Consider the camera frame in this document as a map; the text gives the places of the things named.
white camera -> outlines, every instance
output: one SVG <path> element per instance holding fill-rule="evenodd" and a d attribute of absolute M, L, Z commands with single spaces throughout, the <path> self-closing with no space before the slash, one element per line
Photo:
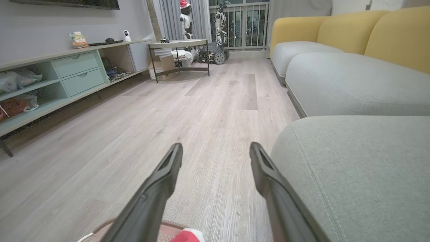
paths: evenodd
<path fill-rule="evenodd" d="M 123 34 L 124 34 L 124 41 L 132 41 L 130 37 L 130 32 L 128 30 L 124 30 Z"/>

wall-mounted tv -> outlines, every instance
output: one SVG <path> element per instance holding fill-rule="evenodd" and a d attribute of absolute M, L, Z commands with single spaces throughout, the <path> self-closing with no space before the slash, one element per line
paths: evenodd
<path fill-rule="evenodd" d="M 60 5 L 68 7 L 98 8 L 98 9 L 120 9 L 118 0 L 9 0 L 14 3 L 38 4 L 38 5 Z"/>

white cabinet door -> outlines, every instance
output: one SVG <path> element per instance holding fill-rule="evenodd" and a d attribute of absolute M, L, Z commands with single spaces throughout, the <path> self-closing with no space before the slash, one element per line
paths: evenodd
<path fill-rule="evenodd" d="M 129 48 L 135 71 L 148 68 L 151 57 L 149 55 L 147 42 L 132 43 L 129 45 Z"/>

balcony railing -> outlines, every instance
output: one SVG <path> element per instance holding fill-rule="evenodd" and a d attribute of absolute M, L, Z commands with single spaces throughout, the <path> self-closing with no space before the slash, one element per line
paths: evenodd
<path fill-rule="evenodd" d="M 215 13 L 219 0 L 209 0 L 212 40 L 215 40 Z M 230 0 L 224 9 L 227 32 L 225 48 L 230 50 L 265 49 L 269 0 Z"/>

floor plank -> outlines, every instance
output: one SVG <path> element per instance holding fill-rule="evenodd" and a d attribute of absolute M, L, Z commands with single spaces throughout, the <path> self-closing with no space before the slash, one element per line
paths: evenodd
<path fill-rule="evenodd" d="M 234 59 L 156 83 L 136 75 L 29 125 L 0 153 L 0 242 L 74 242 L 117 216 L 175 142 L 163 218 L 207 241 L 272 240 L 249 145 L 270 152 L 298 119 L 267 59 Z"/>

